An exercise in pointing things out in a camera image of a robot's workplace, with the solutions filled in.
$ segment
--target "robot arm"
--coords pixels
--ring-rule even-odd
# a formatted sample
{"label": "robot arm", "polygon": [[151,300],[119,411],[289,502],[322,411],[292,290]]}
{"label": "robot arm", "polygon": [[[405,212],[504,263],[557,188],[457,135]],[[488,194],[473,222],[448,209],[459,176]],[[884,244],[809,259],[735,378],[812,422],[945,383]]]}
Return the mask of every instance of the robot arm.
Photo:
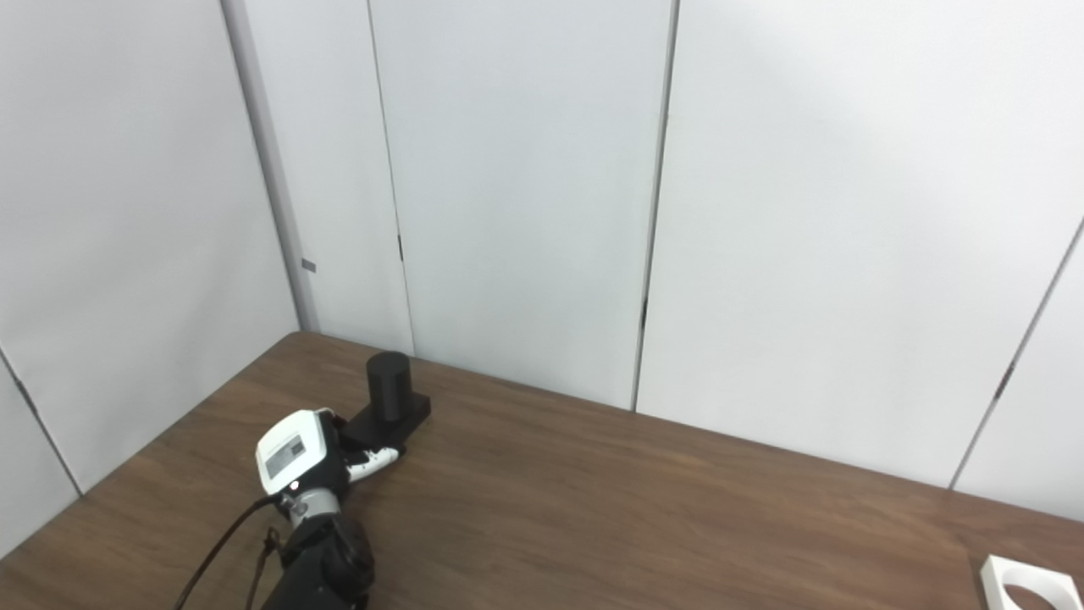
{"label": "robot arm", "polygon": [[294,532],[280,550],[282,580],[263,610],[361,610],[375,562],[361,525],[339,505],[351,483],[403,454],[403,443],[430,412],[411,388],[410,361],[385,352],[367,364],[371,404],[350,421],[330,410],[297,412],[256,450],[260,482],[282,493],[280,511]]}

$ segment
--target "wooden table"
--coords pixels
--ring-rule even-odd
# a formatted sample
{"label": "wooden table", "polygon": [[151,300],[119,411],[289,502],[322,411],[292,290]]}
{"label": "wooden table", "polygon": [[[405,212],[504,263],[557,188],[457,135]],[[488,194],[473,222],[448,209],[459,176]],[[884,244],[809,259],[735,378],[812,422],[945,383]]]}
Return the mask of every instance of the wooden table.
{"label": "wooden table", "polygon": [[[375,352],[284,339],[0,562],[0,608],[170,608],[260,495],[256,441],[296,410],[357,413]],[[376,555],[375,610],[979,609],[992,553],[1084,577],[1079,522],[422,361],[413,375],[433,417],[345,505]],[[288,531],[249,520],[188,608],[240,610],[270,525]]]}

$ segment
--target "black cylinder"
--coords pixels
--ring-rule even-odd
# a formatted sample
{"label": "black cylinder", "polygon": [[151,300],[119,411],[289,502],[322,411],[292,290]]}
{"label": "black cylinder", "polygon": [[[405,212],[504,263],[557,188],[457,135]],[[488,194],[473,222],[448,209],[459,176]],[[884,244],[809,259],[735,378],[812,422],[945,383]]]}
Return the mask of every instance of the black cylinder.
{"label": "black cylinder", "polygon": [[414,412],[414,390],[410,382],[410,359],[399,352],[380,352],[365,365],[369,399],[379,421],[399,421]]}

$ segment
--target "black cable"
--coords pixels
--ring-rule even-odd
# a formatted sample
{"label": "black cable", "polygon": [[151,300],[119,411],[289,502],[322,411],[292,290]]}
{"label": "black cable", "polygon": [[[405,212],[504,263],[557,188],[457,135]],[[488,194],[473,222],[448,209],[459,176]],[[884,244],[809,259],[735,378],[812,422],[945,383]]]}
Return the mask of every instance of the black cable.
{"label": "black cable", "polygon": [[248,586],[248,598],[245,600],[245,610],[253,610],[253,602],[256,601],[256,589],[259,587],[260,576],[263,575],[263,566],[267,564],[271,553],[275,550],[282,553],[282,549],[279,547],[279,532],[274,528],[269,528],[268,535],[263,538],[263,550],[256,558],[256,574],[253,576],[253,584]]}
{"label": "black cable", "polygon": [[192,574],[192,579],[189,581],[189,584],[184,585],[184,589],[181,590],[181,595],[177,598],[177,603],[173,603],[173,610],[181,610],[181,608],[184,607],[184,602],[189,600],[189,595],[192,593],[192,589],[195,588],[196,583],[199,582],[199,576],[203,576],[203,573],[207,571],[207,567],[215,560],[215,556],[218,555],[218,551],[222,550],[222,547],[225,546],[230,536],[237,531],[237,528],[240,528],[241,524],[244,523],[246,519],[251,517],[257,510],[263,508],[264,506],[276,504],[281,499],[282,494],[271,494],[270,496],[264,496],[254,502],[253,506],[246,508],[245,511],[241,514],[241,517],[237,517],[236,521],[230,525],[230,529],[227,530],[225,533],[222,534],[222,537],[218,540],[214,547],[211,547],[210,553],[208,553],[207,557],[204,558],[203,563],[196,568],[196,571]]}

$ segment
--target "white wall panel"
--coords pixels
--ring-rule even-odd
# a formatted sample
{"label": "white wall panel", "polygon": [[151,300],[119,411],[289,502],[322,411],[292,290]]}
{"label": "white wall panel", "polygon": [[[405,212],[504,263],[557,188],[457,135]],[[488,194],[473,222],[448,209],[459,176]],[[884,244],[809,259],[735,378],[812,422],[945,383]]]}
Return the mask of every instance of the white wall panel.
{"label": "white wall panel", "polygon": [[68,504],[76,491],[0,364],[0,557]]}
{"label": "white wall panel", "polygon": [[413,353],[366,3],[227,7],[311,330]]}
{"label": "white wall panel", "polygon": [[215,0],[0,4],[0,341],[93,485],[296,329]]}
{"label": "white wall panel", "polygon": [[375,0],[420,356],[628,408],[668,0]]}
{"label": "white wall panel", "polygon": [[1077,245],[956,489],[1084,521],[1084,251]]}
{"label": "white wall panel", "polygon": [[1084,211],[1082,27],[684,0],[640,411],[947,484]]}

